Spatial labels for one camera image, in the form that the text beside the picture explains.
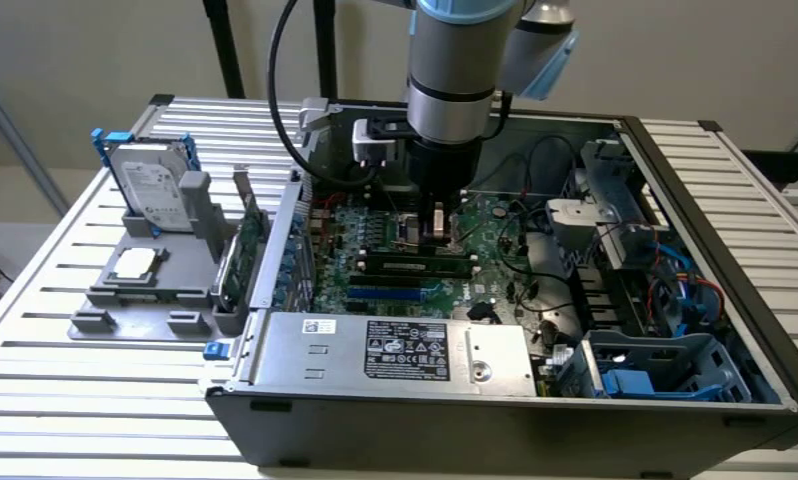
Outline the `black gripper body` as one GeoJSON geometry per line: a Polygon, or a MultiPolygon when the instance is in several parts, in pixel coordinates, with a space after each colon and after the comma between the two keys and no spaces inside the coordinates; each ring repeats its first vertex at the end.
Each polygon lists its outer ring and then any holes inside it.
{"type": "Polygon", "coordinates": [[[444,144],[424,138],[407,147],[407,175],[420,193],[433,201],[448,201],[476,175],[483,141],[444,144]]]}

